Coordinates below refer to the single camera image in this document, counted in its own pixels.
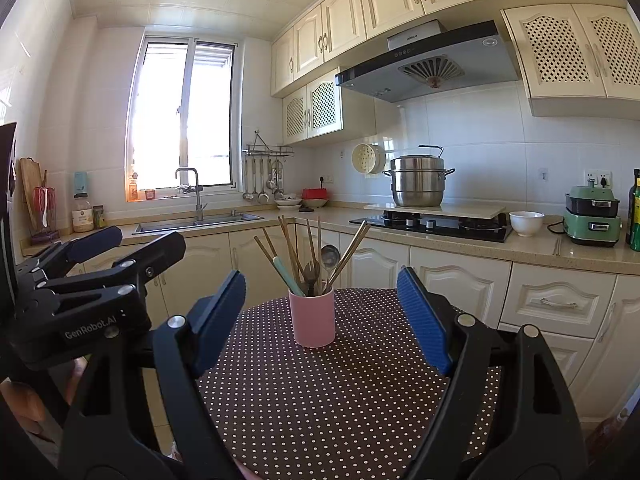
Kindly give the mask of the person's left hand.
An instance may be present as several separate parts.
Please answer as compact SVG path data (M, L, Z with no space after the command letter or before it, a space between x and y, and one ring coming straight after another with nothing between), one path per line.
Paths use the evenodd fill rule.
M87 364L86 358L78 358L53 369L54 377L61 379L58 390L63 393L68 404L72 404L74 400L80 378L84 374ZM60 442L62 437L60 425L53 420L42 400L32 388L6 379L1 383L1 393L17 421L29 434L41 440Z

